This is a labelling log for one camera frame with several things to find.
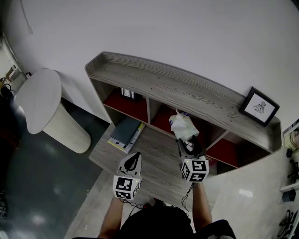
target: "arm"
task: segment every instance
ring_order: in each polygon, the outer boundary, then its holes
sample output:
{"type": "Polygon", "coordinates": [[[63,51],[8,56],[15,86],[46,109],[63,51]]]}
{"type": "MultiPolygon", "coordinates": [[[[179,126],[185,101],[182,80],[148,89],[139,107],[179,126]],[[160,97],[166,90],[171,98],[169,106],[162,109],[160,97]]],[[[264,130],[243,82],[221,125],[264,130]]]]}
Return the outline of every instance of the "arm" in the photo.
{"type": "Polygon", "coordinates": [[[111,200],[109,209],[104,218],[98,238],[113,239],[120,231],[123,202],[118,198],[111,200]]]}
{"type": "Polygon", "coordinates": [[[203,183],[196,183],[193,187],[193,223],[195,231],[198,233],[201,228],[212,223],[210,205],[206,198],[203,183]]]}

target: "picture frame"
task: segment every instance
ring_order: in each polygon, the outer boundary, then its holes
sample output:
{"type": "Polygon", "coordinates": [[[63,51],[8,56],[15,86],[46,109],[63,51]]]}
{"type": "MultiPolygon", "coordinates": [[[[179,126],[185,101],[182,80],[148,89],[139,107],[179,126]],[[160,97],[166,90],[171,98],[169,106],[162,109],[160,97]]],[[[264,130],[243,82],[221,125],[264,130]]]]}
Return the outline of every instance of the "picture frame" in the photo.
{"type": "Polygon", "coordinates": [[[279,110],[279,107],[269,97],[252,87],[239,112],[266,127],[279,110]]]}

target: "cable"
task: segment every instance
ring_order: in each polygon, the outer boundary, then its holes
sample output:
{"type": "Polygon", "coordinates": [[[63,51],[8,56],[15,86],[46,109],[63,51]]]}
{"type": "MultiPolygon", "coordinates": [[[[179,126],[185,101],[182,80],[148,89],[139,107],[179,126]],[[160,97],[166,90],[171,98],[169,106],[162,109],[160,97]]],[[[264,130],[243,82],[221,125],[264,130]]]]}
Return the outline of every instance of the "cable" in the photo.
{"type": "Polygon", "coordinates": [[[31,35],[31,34],[33,34],[33,30],[32,30],[32,27],[29,25],[29,22],[28,22],[28,19],[27,19],[27,16],[26,16],[26,13],[25,13],[25,9],[24,9],[24,5],[23,5],[23,0],[20,0],[20,4],[21,4],[22,12],[24,14],[25,22],[27,23],[28,34],[31,35]]]}
{"type": "Polygon", "coordinates": [[[194,186],[195,186],[195,183],[192,183],[189,190],[187,191],[186,195],[182,198],[182,201],[181,201],[182,207],[187,210],[187,213],[186,213],[187,217],[190,215],[190,213],[189,213],[189,210],[186,207],[186,201],[187,201],[189,193],[191,192],[191,190],[193,189],[194,186]]]}
{"type": "Polygon", "coordinates": [[[133,210],[134,210],[135,208],[143,209],[143,207],[144,207],[143,204],[136,204],[136,203],[134,203],[134,202],[129,202],[129,201],[127,201],[126,199],[124,199],[124,200],[121,200],[121,199],[120,199],[120,201],[123,202],[123,203],[128,203],[128,204],[130,204],[130,205],[133,207],[132,211],[131,211],[130,214],[129,214],[129,217],[131,216],[131,214],[132,214],[132,212],[133,212],[133,210]]]}

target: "shelf top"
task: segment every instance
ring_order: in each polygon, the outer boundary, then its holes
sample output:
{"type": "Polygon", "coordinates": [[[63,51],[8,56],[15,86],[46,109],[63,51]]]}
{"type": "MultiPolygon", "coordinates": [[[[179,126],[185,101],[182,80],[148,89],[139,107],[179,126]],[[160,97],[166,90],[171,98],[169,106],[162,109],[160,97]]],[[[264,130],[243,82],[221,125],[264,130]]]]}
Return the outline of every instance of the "shelf top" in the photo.
{"type": "Polygon", "coordinates": [[[189,112],[273,153],[282,145],[280,121],[267,127],[239,113],[245,97],[194,73],[151,60],[102,52],[85,67],[90,79],[132,90],[189,112]]]}

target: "white plastic bag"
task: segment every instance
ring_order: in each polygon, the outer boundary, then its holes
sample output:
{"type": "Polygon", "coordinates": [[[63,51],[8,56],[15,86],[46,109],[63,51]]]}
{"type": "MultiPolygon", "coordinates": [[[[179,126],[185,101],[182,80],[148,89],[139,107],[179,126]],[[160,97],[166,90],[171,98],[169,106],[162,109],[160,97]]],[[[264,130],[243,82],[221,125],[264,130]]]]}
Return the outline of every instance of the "white plastic bag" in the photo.
{"type": "Polygon", "coordinates": [[[183,142],[190,140],[193,135],[197,136],[199,134],[187,112],[179,113],[177,111],[177,115],[172,115],[169,118],[169,123],[176,138],[181,139],[183,142]]]}

